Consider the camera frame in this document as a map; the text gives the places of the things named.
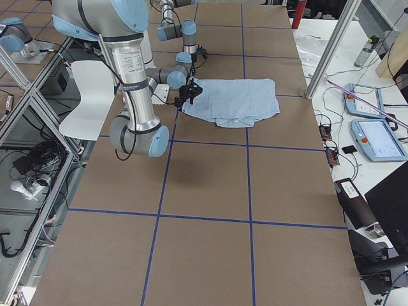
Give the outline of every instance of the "gray robot arm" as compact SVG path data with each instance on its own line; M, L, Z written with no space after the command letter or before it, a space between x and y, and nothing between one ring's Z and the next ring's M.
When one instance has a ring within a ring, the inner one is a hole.
M128 154L161 156L169 132L154 114L149 81L140 43L148 26L143 0L53 0L55 28L68 36L98 40L112 51L120 76L127 114L120 114L110 127L110 141Z
M0 46L8 52L20 52L26 59L40 52L40 45L18 17L4 19L0 22Z

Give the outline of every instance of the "wire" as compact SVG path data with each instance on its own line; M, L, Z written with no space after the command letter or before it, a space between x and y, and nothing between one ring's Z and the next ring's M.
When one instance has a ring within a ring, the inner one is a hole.
M26 115L23 115L23 118L25 119L25 121L27 121L27 123L32 126L34 129L36 129L37 131L40 132L40 135L44 138L44 139L51 139L52 137L50 135L48 135L47 133L45 133L42 129L40 129L39 127L35 126L27 117Z
M47 40L39 40L38 38L35 38L36 41L40 41L42 43L53 43L54 45L60 46L71 58L72 60L75 62L76 59L68 52L68 50L66 50L65 47L63 47L62 45L60 45L59 43L54 43L53 41L47 41Z
M167 105L174 105L174 103L169 103L169 102L166 102L166 101L164 101L164 100L162 100L157 94L155 94L154 92L153 92L153 96L155 96L157 99L159 99L161 102L163 102L164 104L167 104Z
M46 100L51 100L51 101L54 101L54 102L56 102L56 103L58 103L58 104L60 104L60 105L62 105L62 106L65 106L66 108L69 108L70 110L73 110L75 107L71 107L71 106L68 106L67 104L64 104L64 103L62 103L61 101L58 101L58 100L56 100L56 99L52 99L52 98L45 98Z
M155 9L156 11L158 11L159 13L161 13L161 11L153 5L153 1L152 1L152 0L149 0L149 2L150 2L151 7L153 7L153 9Z
M13 94L11 94L11 93L9 93L8 91L5 91L5 90L3 90L3 89L0 89L0 91L3 91L3 92L5 92L6 94L8 94L8 95L10 95L10 96L14 96Z
M398 277L393 281L393 283L391 284L390 289L388 290L388 293L387 293L387 295L386 295L386 297L385 297L385 300L384 300L384 303L383 303L382 306L386 306L387 301L388 301L388 298L390 297L391 291L394 289L395 284L396 284L397 281L398 281L403 275L405 275L405 274L408 274L408 271L402 272L402 273L401 273L400 275L398 275Z
M384 104L386 107L408 107L408 104Z
M339 153L339 156L343 157L346 161L348 161L351 164L351 166L353 166L353 176L351 177L351 180L354 180L358 173L358 167L356 167L353 164L353 162L350 159L348 159L346 156L344 156L343 154Z
M397 22L402 18L402 16L404 16L404 14L405 14L405 12L403 12L403 13L401 14L401 16L400 16L400 17L397 19L397 21L393 24L393 26L392 26L392 28L391 28L391 31L382 39L382 42L381 42L380 47L378 48L378 50L380 50L381 47L384 45L385 40L386 40L387 37L391 34L391 32L394 30L394 27L396 26ZM363 74L360 76L360 78L358 79L357 84L360 83L361 79L362 79L362 78L364 77L364 75L367 73L368 67L374 65L378 60L379 60L379 57L376 58L376 59L372 59L372 60L370 61L370 63L366 66L366 67L367 67L366 70L364 71L364 73L363 73Z

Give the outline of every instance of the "black cable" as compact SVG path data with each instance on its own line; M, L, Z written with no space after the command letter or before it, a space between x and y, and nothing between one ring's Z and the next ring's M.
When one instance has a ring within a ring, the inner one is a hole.
M124 85L124 82L122 81L122 79L120 78L120 76L115 72L115 70L113 70L113 68L111 66L109 66L105 61L102 61L103 64L113 73L113 75L115 75L115 77L118 79L119 83ZM132 104L132 111L133 111L133 118L135 120L135 137L133 138L133 144L132 144L132 149L130 150L130 152L128 153L128 155L125 158L121 158L117 152L117 149L115 149L115 155L117 157L117 159L119 159L120 161L127 161L131 155L133 154L133 151L135 149L136 146L136 137L137 137L137 130L136 130L136 111L135 111L135 102L133 101L132 95L126 91L126 94L130 100L130 103Z
M60 117L60 116L66 115L67 113L70 113L70 112L72 112L72 110L67 110L66 112L59 113L57 116Z
M45 98L46 100L51 100L51 101L54 101L54 102L56 102L56 103L58 103L58 104L60 104L60 105L62 105L62 106L65 106L66 108L69 108L70 110L73 110L75 107L72 107L72 106L68 106L67 104L64 104L64 103L62 103L61 101L58 101L58 100L56 100L56 99L52 99L52 98Z
M351 180L354 180L357 177L357 173L358 173L358 167L356 167L353 162L348 159L346 156L344 156L343 154L339 153L339 156L343 157L346 161L348 161L351 166L353 166L353 176L351 177Z
M153 5L152 0L149 0L149 2L150 2L151 7L153 7L153 9L155 9L156 11L158 11L161 14L161 11Z
M166 102L166 101L164 101L164 100L162 100L157 94L155 94L155 93L153 93L153 96L155 96L155 97L157 97L157 99L159 99L161 102L163 102L164 104L167 104L167 105L174 105L174 103L168 103L168 102Z
M194 67L194 68L195 69L201 68L205 64L206 61L207 61L207 58L205 58L204 61L199 66Z
M5 91L5 90L3 90L3 89L0 89L0 91L3 91L3 92L5 92L5 93L7 93L9 96L14 96L13 94L11 94L11 93L9 93L8 91Z
M62 197L64 198L64 201L65 201L66 210L69 210L69 205L68 205L68 200L66 199L66 195L63 194L63 193L60 192L60 191L58 192L58 194L62 195Z
M54 45L60 46L71 58L72 60L75 62L76 59L68 52L68 50L66 50L65 47L63 47L62 45L60 45L59 43L54 43L53 41L47 41L47 40L39 40L38 38L35 38L34 40L36 41L40 41L42 43L53 43Z
M408 107L408 104L383 104L384 106L387 107Z
M325 114L323 114L323 113L316 113L315 116L321 116L319 125L321 125L321 126L327 126L327 125L329 125L330 127L332 126L332 120L329 118L329 116L327 116L327 115L325 115ZM323 117L327 118L327 119L329 120L329 123L322 124L322 123L321 123L321 119L322 119Z
M133 103L132 111L133 111L133 118L135 119L135 137L133 138L132 149L130 150L130 152L128 153L128 155L125 158L121 158L119 156L118 152L117 152L117 149L115 149L115 155L116 155L116 157L117 157L117 159L119 161L127 161L131 157L131 155L132 155L132 153L133 153L133 151L135 149L135 146L136 146L136 137L137 137L135 102L132 99L132 95L130 95L129 92L126 92L126 93L128 94L127 96L129 97L131 103Z
M385 40L387 39L387 37L391 34L391 32L393 31L394 27L396 26L397 22L402 18L402 16L404 16L404 12L401 14L401 16L397 19L397 21L393 24L393 26L391 27L391 31L384 37L384 39L381 42L380 47L378 48L378 50L381 49L381 47L384 45ZM364 75L367 73L368 71L368 67L374 65L377 61L379 60L379 58L376 58L375 60L372 59L370 61L370 63L366 66L367 69L364 71L364 73L361 75L361 77L358 79L357 84L359 84L359 82L361 81L361 79L364 77Z
M27 121L27 123L28 123L30 126L32 126L34 129L36 129L37 131L39 131L41 135L44 134L44 135L46 136L46 137L44 137L44 136L42 135L42 137L44 137L44 139L51 139L51 138L52 138L51 136L49 136L49 135L47 135L46 133L44 133L39 127L36 127L36 126L26 117L26 115L23 115L23 118L25 119L25 121Z

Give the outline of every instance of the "white table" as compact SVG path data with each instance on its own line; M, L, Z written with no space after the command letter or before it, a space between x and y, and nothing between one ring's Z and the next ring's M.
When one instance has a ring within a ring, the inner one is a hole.
M336 22L336 20L303 19L300 23L299 29L293 30L296 44L298 45L299 55L302 60L303 72L305 73L307 81L310 80L308 75L314 73L319 60L319 55L323 53L325 45L330 39L330 36L334 30ZM366 41L367 36L361 28L360 24L357 21L352 21L326 73L330 76L334 75L338 71L357 70L358 68L354 67L353 62L356 59L357 55L360 53L360 50L362 49ZM375 87L386 87L389 85L393 85L394 83L391 79L379 78L375 73L375 68L380 63L378 55L375 52L373 52L373 54L370 56L366 65L369 64L371 60L375 61L376 59L377 61L368 68L362 69L360 71L339 73L329 77L329 79L342 86L345 86L347 83L357 82L359 84ZM341 118L338 115L335 115L334 113L324 108L323 94L324 100L326 101L326 107L329 110L333 110L334 112L341 114L344 109L343 92L338 89L328 89L329 87L332 86L327 82L321 83L312 99L313 106L316 110L316 113L323 113L327 115L332 122L339 122ZM381 89L381 94L384 104L406 104L397 86ZM394 113L398 119L405 123L408 123L408 108L386 108L385 110L389 113ZM322 123L328 123L328 119L321 119L321 117L322 116L316 117L317 122L321 121ZM356 156L356 159L360 166L358 176L354 180L354 184L359 189L361 194L365 194L384 177L397 169L403 162L370 162L360 152L360 148L355 143L354 136L352 135L350 129L350 121L361 117L351 116L347 114L347 111L345 111L343 113L343 118L344 120L342 124L335 124L332 126L331 135L333 140L339 145L339 148L345 147L347 145L354 145L358 149L358 151L354 153L354 155ZM401 127L397 132L395 132L395 134L397 137L402 138L407 136L407 131ZM350 154L347 155L347 158L349 158L350 161L354 163L354 159ZM332 172L333 181L353 176L353 167L351 166L351 164L341 156L339 157L339 159L340 166L334 167ZM367 234L364 230L358 231L367 237ZM388 245L391 245L390 241L386 237L373 241L385 241ZM384 300L384 297L382 297L381 295L371 295L363 282L361 282L361 285L363 287L367 305L373 305L373 303L377 299ZM407 300L408 288L397 289L392 292L390 298L387 301L387 306L405 306L407 305Z

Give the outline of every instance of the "light blue cloth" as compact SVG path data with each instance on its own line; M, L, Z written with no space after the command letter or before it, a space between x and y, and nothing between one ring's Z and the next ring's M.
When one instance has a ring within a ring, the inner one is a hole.
M224 128L249 128L256 121L279 113L275 82L264 80L195 80L203 92L184 103L190 116Z

